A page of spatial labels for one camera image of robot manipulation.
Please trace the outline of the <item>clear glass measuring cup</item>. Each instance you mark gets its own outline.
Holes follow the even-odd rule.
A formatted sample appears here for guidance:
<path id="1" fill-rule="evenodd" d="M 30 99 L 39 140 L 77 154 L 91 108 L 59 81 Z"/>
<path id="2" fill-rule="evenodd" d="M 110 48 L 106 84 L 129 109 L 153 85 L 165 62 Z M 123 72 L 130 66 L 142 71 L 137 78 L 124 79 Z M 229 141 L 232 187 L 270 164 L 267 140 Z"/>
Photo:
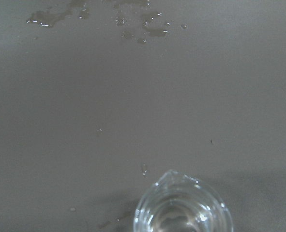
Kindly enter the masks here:
<path id="1" fill-rule="evenodd" d="M 231 213 L 206 182 L 168 170 L 143 194 L 133 218 L 135 232 L 233 232 Z"/>

